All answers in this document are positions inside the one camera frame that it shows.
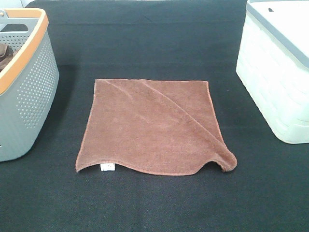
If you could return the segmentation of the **brown microfiber towel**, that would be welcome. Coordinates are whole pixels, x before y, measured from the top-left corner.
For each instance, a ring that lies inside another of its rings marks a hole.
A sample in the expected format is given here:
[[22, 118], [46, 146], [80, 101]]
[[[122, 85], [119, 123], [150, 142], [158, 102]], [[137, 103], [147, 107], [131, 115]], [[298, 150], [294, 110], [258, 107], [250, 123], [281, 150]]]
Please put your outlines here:
[[237, 159], [224, 143], [206, 81], [97, 79], [76, 171], [119, 164], [155, 175], [192, 175]]

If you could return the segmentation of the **brown towel in basket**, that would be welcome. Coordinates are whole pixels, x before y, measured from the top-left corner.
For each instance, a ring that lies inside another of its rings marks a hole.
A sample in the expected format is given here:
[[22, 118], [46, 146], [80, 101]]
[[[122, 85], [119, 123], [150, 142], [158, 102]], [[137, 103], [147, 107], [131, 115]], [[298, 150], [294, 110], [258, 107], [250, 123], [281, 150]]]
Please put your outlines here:
[[17, 51], [13, 51], [9, 45], [0, 44], [0, 71], [2, 71], [8, 63], [16, 55]]

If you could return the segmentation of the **black fabric table mat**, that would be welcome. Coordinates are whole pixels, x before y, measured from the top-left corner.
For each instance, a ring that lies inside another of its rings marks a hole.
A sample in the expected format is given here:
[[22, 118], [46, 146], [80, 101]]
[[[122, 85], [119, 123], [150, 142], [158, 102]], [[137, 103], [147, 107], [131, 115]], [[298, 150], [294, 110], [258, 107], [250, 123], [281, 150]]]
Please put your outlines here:
[[[244, 0], [36, 0], [59, 70], [32, 149], [0, 165], [3, 232], [306, 232], [309, 146], [278, 140], [236, 75]], [[76, 172], [101, 78], [206, 80], [231, 172]]]

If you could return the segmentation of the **grey perforated basket orange rim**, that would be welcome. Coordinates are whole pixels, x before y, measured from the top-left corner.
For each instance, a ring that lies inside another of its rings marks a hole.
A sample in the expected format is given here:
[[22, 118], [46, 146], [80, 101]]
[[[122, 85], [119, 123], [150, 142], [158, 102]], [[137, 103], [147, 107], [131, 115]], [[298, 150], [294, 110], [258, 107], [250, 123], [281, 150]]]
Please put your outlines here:
[[0, 11], [0, 42], [13, 57], [0, 72], [0, 160], [25, 155], [53, 103], [59, 72], [40, 8]]

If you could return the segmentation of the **white plastic basket grey rim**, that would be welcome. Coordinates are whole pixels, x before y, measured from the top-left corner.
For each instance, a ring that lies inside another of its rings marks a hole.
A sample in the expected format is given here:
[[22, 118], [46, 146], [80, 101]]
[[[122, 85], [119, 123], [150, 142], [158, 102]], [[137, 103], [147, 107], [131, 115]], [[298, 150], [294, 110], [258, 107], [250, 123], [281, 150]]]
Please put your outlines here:
[[236, 73], [278, 139], [307, 143], [308, 1], [248, 1]]

